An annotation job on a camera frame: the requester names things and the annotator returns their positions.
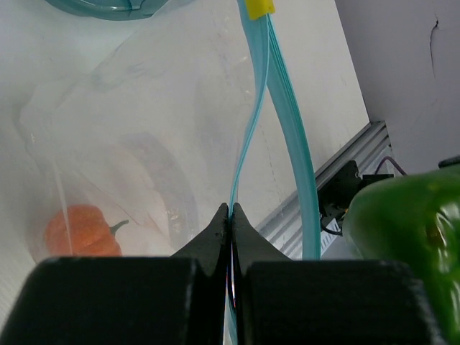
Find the clear zip top bag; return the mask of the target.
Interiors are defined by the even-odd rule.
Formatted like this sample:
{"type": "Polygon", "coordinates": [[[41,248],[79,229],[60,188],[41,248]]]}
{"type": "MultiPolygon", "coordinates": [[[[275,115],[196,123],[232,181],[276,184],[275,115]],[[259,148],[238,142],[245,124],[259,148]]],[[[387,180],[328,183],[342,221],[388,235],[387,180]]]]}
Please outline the clear zip top bag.
{"type": "Polygon", "coordinates": [[[1,332],[38,264],[86,258],[48,253],[57,212],[96,206],[110,226],[129,221],[116,232],[120,257],[170,257],[226,204],[221,344],[239,344],[234,205],[260,222],[296,193],[302,258],[320,257],[315,173],[273,3],[20,6],[52,14],[50,38],[34,34],[22,60],[29,93],[1,101],[1,332]]]}

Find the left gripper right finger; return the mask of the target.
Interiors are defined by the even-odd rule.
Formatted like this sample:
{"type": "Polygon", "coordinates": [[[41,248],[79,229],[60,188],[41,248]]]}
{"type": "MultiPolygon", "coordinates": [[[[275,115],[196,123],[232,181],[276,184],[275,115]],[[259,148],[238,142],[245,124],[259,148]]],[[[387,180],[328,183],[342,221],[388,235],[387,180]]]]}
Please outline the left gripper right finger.
{"type": "Polygon", "coordinates": [[[289,259],[235,204],[240,344],[444,344],[422,282],[401,262],[289,259]]]}

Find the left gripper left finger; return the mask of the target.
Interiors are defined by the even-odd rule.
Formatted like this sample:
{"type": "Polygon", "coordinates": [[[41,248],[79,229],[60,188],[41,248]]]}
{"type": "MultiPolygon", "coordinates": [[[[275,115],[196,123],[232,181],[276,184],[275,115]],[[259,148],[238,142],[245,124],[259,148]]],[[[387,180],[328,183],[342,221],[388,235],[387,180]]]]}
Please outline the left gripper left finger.
{"type": "Polygon", "coordinates": [[[221,344],[229,211],[170,257],[47,259],[26,279],[3,344],[221,344]]]}

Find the orange toy pumpkin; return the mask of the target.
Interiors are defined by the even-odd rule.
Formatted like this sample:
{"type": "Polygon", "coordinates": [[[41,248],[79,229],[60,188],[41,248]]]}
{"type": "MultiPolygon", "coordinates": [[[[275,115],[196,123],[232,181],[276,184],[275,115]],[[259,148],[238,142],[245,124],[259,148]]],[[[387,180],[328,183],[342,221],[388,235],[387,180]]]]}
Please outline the orange toy pumpkin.
{"type": "Polygon", "coordinates": [[[44,240],[52,256],[120,257],[116,232],[128,220],[110,226],[100,208],[88,204],[57,212],[45,228],[44,240]]]}

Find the green toy bell pepper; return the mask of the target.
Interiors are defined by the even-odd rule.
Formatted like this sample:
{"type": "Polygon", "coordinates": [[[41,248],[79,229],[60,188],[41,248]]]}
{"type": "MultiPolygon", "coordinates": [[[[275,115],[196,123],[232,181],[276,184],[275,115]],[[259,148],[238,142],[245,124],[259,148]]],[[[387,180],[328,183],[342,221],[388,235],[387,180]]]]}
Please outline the green toy bell pepper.
{"type": "Polygon", "coordinates": [[[351,201],[342,232],[363,259],[409,265],[447,342],[459,343],[459,166],[365,187],[351,201]]]}

